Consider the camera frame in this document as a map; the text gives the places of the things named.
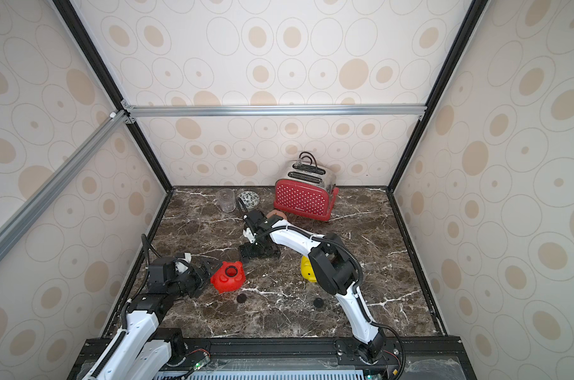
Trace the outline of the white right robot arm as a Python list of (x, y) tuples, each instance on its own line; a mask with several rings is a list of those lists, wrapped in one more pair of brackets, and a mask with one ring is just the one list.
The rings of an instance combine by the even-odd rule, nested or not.
[(391, 326), (378, 323), (370, 313), (360, 286), (364, 272), (359, 261), (336, 234), (314, 234), (294, 226), (279, 215), (266, 216), (259, 210), (243, 215), (243, 236), (247, 242), (239, 247), (241, 257), (272, 257), (282, 246), (307, 258), (316, 283), (334, 296), (342, 307), (359, 342), (358, 355), (374, 364), (388, 353), (405, 364), (406, 353), (401, 336)]

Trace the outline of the red piggy bank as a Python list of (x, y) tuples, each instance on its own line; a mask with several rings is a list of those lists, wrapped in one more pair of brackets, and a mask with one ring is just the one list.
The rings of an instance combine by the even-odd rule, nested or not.
[(220, 294), (239, 290), (245, 281), (246, 275), (241, 261), (224, 261), (210, 279), (210, 283)]

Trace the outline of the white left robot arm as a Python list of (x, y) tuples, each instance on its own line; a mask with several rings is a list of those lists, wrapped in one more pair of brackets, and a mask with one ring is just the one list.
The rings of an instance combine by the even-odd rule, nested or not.
[(120, 312), (120, 327), (85, 379), (152, 379), (165, 365), (182, 364), (187, 356), (179, 332), (160, 329), (175, 302), (198, 298), (220, 268), (203, 261), (197, 267), (181, 257), (161, 256), (141, 236), (146, 277)]

